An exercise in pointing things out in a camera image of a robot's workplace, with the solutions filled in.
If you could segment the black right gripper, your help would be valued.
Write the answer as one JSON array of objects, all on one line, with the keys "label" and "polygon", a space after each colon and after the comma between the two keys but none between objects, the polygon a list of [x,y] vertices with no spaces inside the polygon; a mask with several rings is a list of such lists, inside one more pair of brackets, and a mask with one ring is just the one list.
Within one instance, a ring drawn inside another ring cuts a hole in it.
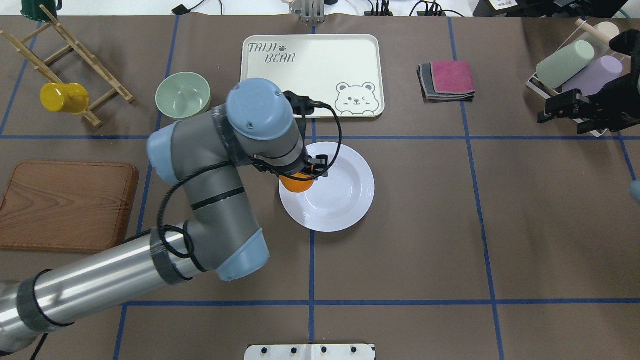
[{"label": "black right gripper", "polygon": [[542,125],[554,119],[583,119],[578,134],[609,130],[620,132],[639,124],[640,32],[626,30],[609,42],[611,50],[630,56],[630,72],[608,82],[598,93],[583,96],[570,89],[545,101],[537,115]]}]

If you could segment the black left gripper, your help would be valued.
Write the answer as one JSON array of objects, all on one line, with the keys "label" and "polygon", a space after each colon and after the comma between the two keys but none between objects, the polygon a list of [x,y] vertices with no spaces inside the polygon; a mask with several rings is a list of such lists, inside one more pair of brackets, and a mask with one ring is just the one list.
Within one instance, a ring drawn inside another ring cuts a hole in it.
[{"label": "black left gripper", "polygon": [[253,166],[261,173],[270,173],[295,181],[315,181],[329,175],[330,161],[325,154],[312,157],[303,152],[294,162],[286,166],[275,166],[267,162],[267,159],[260,155],[254,155]]}]

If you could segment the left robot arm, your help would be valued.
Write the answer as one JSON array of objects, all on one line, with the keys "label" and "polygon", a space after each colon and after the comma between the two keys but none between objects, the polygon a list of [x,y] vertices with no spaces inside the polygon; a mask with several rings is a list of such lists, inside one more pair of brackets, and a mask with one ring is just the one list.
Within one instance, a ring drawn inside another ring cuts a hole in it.
[{"label": "left robot arm", "polygon": [[302,183],[327,176],[335,159],[309,155],[304,141],[315,109],[339,120],[329,104],[251,78],[224,104],[152,133],[150,165],[171,185],[155,226],[87,259],[2,285],[1,355],[200,273],[234,281],[263,268],[270,252],[238,169]]}]

